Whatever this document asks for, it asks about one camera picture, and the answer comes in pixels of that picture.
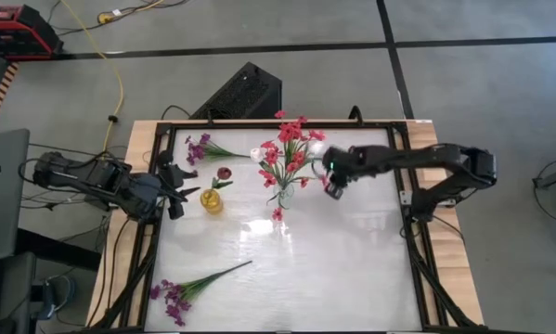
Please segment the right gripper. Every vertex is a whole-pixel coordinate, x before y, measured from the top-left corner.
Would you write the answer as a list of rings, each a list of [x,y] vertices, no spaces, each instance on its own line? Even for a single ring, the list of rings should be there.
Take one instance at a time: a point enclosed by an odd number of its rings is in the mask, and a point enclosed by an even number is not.
[[[326,193],[336,200],[342,197],[349,182],[369,174],[358,154],[334,146],[325,151],[322,165],[330,181],[326,185]]]

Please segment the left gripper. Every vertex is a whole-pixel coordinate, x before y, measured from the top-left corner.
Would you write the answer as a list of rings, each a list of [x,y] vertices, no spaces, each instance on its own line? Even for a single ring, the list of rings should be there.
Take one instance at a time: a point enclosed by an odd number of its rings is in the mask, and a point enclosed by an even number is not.
[[[176,220],[184,214],[180,198],[185,199],[188,195],[200,190],[200,187],[182,189],[178,192],[176,190],[184,184],[185,179],[196,178],[199,174],[197,171],[182,171],[177,164],[174,164],[174,156],[169,150],[163,150],[159,153],[156,166],[158,167],[158,176],[161,179],[162,187],[168,192],[170,201],[169,217]]]

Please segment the dark red artificial tulip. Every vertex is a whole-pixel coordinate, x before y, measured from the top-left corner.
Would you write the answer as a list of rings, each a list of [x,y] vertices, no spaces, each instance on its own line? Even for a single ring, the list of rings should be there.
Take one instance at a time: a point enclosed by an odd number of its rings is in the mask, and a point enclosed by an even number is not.
[[[231,186],[233,184],[231,177],[232,171],[229,168],[220,167],[216,172],[216,176],[212,179],[211,190],[217,192],[219,189]]]

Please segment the clear glass vase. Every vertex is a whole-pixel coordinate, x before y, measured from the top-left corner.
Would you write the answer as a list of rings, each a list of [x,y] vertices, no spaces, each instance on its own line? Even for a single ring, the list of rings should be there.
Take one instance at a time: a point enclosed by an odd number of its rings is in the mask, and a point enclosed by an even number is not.
[[[287,186],[274,186],[274,197],[278,206],[283,210],[288,210],[291,207],[291,199],[294,194],[294,187],[292,184]]]

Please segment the red artificial flower bunch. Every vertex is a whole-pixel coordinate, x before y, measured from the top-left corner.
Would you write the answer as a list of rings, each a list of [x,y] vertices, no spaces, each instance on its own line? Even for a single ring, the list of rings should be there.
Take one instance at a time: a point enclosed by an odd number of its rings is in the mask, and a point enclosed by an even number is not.
[[[312,180],[319,181],[311,171],[309,146],[316,141],[325,144],[326,135],[322,130],[304,130],[303,126],[307,124],[304,116],[295,121],[286,121],[285,116],[284,110],[274,115],[280,120],[278,135],[275,139],[265,141],[259,148],[262,150],[275,148],[278,151],[280,186],[292,184],[293,187],[298,185],[300,188],[305,188]],[[278,206],[274,195],[266,203],[272,201],[276,202],[276,208],[272,211],[271,219],[275,223],[281,223],[286,210]]]

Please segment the large purple flower bunch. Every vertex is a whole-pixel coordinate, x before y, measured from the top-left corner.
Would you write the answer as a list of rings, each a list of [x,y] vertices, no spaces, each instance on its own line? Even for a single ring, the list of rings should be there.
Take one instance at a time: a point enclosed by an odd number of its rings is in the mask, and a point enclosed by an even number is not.
[[[183,283],[175,283],[163,279],[160,283],[153,285],[149,289],[149,298],[151,300],[163,300],[165,314],[172,318],[177,326],[184,327],[186,325],[184,320],[185,313],[191,309],[193,302],[205,289],[218,278],[250,263],[252,263],[252,261],[241,263],[226,270]]]

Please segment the yellow glass vase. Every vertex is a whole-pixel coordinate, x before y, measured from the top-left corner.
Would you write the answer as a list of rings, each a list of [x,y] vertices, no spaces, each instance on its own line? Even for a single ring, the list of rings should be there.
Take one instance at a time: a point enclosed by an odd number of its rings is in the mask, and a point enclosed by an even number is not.
[[[200,204],[209,214],[219,214],[223,208],[223,201],[219,192],[215,189],[206,189],[200,194]]]

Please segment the small purple flower bunch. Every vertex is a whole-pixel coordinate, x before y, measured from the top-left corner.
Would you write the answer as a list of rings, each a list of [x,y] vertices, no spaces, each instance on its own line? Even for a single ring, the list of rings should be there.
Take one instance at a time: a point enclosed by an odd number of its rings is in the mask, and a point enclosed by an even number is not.
[[[209,134],[202,134],[199,139],[188,135],[185,144],[187,145],[187,162],[194,166],[198,161],[215,161],[227,158],[247,158],[247,155],[232,152],[214,143]]]

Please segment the black perforated computer case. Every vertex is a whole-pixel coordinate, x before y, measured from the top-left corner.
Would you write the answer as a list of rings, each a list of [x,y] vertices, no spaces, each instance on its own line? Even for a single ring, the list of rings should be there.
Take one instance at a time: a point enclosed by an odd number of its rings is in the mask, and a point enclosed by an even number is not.
[[[273,119],[280,110],[282,81],[247,62],[190,119]]]

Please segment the wooden work table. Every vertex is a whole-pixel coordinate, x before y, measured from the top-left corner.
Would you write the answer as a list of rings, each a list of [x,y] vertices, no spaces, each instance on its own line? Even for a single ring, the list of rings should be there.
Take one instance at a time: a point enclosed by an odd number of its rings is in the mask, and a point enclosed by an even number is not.
[[[400,148],[403,144],[411,148],[425,148],[436,144],[438,139],[433,122],[430,120],[382,120],[384,125],[397,125],[394,142]],[[128,141],[125,160],[139,172],[149,167],[151,149],[159,139],[163,144],[170,140],[169,135],[158,135],[164,122],[155,120],[136,121]],[[484,322],[476,288],[472,278],[466,247],[461,240],[459,219],[451,208],[439,208],[436,218],[429,224],[428,234],[419,237],[421,254],[430,248],[433,251],[433,264],[438,278],[453,302],[460,310],[477,324]],[[146,247],[152,240],[150,227],[138,228],[124,224],[125,214],[113,212],[110,218],[110,231],[105,240],[112,243],[120,238],[118,250],[105,250],[101,256],[93,296],[91,298],[88,323],[100,320],[108,302],[113,302],[122,292],[133,258],[145,256]]]

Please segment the black floor beam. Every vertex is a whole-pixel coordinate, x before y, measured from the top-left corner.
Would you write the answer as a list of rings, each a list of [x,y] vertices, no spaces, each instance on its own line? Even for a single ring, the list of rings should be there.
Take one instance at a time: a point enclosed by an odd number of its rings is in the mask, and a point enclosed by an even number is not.
[[[38,233],[18,229],[15,253],[30,252],[37,258],[96,272],[101,255],[93,250],[48,238]]]

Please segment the blue gray device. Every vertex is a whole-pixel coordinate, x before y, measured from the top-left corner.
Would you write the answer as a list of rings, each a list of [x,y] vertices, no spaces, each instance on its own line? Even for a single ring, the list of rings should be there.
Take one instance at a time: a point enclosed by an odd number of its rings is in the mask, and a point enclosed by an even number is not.
[[[64,282],[67,288],[63,293],[63,299],[61,301],[58,300],[55,289],[55,282],[58,280]],[[76,291],[76,283],[67,275],[50,276],[43,281],[42,289],[43,307],[41,311],[36,314],[36,318],[38,320],[48,320],[72,301]]]

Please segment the gray desk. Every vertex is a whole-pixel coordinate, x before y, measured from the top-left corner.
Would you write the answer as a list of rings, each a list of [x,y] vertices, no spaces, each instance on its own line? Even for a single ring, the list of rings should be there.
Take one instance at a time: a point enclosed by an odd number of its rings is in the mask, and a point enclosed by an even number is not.
[[[26,161],[30,132],[0,133],[0,259],[15,252],[23,180],[19,166]]]

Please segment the red and black equipment case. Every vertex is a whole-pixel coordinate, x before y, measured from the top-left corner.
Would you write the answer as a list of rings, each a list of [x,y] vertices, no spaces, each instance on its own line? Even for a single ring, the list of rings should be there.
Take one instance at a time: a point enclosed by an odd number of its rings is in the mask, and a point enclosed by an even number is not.
[[[63,41],[30,6],[0,6],[0,58],[40,60],[58,56]]]

